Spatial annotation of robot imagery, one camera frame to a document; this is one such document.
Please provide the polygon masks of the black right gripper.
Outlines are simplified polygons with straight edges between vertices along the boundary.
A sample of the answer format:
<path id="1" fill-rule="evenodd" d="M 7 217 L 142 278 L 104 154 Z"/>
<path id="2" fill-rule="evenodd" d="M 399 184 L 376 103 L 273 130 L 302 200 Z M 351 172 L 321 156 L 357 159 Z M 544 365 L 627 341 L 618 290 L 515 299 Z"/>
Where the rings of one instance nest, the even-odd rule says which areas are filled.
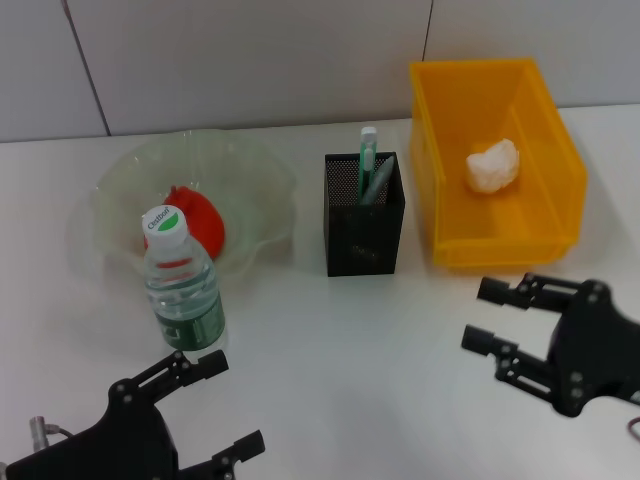
<path id="1" fill-rule="evenodd" d="M 496 380 L 543 401 L 567 417 L 599 397 L 640 406 L 640 323 L 621 314 L 608 285 L 526 273 L 519 284 L 483 277 L 477 299 L 521 310 L 562 313 L 549 350 L 550 364 L 516 343 L 467 325 L 461 347 L 495 358 Z"/>

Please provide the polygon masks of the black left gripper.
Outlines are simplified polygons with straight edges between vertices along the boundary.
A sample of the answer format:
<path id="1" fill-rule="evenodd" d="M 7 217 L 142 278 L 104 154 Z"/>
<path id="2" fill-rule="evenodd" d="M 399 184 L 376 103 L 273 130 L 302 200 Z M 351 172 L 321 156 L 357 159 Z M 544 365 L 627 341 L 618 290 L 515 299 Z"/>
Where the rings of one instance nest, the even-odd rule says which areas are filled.
<path id="1" fill-rule="evenodd" d="M 222 350 L 196 363 L 175 351 L 108 392 L 108 406 L 92 427 L 11 463 L 7 480 L 236 480 L 235 464 L 265 452 L 260 430 L 210 460 L 179 471 L 178 454 L 155 403 L 176 390 L 229 369 Z"/>

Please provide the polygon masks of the clear plastic water bottle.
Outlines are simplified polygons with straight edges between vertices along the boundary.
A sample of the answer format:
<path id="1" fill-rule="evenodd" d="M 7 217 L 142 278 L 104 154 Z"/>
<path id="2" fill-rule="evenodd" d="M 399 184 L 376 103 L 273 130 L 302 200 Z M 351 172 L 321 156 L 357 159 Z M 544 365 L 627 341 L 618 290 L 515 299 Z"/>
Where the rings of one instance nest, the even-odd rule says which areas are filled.
<path id="1" fill-rule="evenodd" d="M 142 228 L 145 290 L 165 342 L 186 352 L 213 347 L 226 327 L 213 260 L 175 206 L 150 209 Z"/>

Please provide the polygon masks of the white paper ball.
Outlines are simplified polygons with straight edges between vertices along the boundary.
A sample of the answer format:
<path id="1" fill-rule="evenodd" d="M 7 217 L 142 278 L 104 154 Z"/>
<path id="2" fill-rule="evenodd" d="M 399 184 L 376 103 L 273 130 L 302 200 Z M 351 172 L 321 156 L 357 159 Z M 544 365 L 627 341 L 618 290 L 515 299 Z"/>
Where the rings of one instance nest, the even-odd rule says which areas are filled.
<path id="1" fill-rule="evenodd" d="M 520 171 L 519 151 L 509 139 L 502 139 L 486 151 L 466 158 L 467 183 L 472 191 L 493 194 L 508 187 Z"/>

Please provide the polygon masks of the grey marker pen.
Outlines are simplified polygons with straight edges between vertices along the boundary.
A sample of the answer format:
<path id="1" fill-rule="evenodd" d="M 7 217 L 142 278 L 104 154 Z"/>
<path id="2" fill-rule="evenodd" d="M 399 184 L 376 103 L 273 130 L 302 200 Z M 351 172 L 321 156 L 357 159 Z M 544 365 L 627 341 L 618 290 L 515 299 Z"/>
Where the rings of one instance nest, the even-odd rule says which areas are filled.
<path id="1" fill-rule="evenodd" d="M 369 186 L 362 195 L 361 205 L 371 205 L 377 200 L 391 178 L 395 162 L 396 157 L 391 155 L 376 170 L 373 179 L 369 182 Z"/>

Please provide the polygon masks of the red orange toy fruit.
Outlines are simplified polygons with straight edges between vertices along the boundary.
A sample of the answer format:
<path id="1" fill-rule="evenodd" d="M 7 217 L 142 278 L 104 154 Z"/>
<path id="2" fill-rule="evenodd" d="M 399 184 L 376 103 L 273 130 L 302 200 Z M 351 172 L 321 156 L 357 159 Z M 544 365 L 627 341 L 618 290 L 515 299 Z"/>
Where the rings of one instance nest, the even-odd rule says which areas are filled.
<path id="1" fill-rule="evenodd" d="M 225 227 L 213 204 L 186 186 L 172 186 L 164 203 L 142 217 L 144 248 L 174 248 L 190 235 L 215 260 L 222 251 Z"/>

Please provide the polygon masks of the green utility knife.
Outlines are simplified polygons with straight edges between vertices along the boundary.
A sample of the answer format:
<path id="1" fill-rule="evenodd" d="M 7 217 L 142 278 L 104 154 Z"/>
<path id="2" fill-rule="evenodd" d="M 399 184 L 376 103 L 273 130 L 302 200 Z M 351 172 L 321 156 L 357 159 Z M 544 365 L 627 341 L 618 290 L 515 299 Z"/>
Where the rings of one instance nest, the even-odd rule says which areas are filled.
<path id="1" fill-rule="evenodd" d="M 366 203 L 365 195 L 369 189 L 374 173 L 377 155 L 377 129 L 372 126 L 363 127 L 360 135 L 358 202 Z"/>

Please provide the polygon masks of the black mesh pen holder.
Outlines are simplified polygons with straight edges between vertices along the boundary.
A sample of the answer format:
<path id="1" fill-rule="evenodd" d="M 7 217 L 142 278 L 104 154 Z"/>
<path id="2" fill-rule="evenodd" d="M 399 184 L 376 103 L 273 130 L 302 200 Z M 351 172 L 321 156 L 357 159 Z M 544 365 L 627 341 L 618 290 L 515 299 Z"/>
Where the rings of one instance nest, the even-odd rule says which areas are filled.
<path id="1" fill-rule="evenodd" d="M 405 211 L 397 162 L 377 199 L 358 200 L 359 155 L 324 158 L 324 245 L 329 277 L 387 275 L 395 272 Z"/>

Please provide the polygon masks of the green glass fruit plate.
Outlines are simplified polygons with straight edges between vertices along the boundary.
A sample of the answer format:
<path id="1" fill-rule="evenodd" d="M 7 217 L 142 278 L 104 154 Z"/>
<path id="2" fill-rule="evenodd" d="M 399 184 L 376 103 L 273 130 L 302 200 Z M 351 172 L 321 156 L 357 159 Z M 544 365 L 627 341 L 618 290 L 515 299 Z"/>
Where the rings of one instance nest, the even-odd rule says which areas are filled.
<path id="1" fill-rule="evenodd" d="M 91 195 L 93 239 L 105 255 L 143 272 L 141 220 L 173 187 L 203 195 L 219 212 L 223 278 L 242 276 L 258 253 L 289 240 L 295 177 L 256 139 L 224 130 L 159 135 L 121 156 Z"/>

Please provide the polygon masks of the yellow plastic bin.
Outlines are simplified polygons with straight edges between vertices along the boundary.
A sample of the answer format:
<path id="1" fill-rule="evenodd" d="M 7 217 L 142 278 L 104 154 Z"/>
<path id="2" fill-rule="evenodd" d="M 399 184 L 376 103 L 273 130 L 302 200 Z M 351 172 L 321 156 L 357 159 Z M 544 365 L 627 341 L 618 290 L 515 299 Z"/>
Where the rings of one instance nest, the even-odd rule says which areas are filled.
<path id="1" fill-rule="evenodd" d="M 579 241 L 588 174 L 535 62 L 415 62 L 409 158 L 434 263 L 504 270 L 553 263 Z M 474 192 L 467 156 L 508 139 L 516 179 Z"/>

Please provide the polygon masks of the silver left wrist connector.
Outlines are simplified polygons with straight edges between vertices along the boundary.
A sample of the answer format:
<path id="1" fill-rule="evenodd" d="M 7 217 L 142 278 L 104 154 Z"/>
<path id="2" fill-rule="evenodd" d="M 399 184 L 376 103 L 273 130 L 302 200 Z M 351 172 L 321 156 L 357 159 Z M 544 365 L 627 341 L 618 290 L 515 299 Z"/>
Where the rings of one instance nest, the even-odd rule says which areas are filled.
<path id="1" fill-rule="evenodd" d="M 49 446 L 46 421 L 42 416 L 35 416 L 29 420 L 29 429 L 34 452 L 39 452 Z"/>

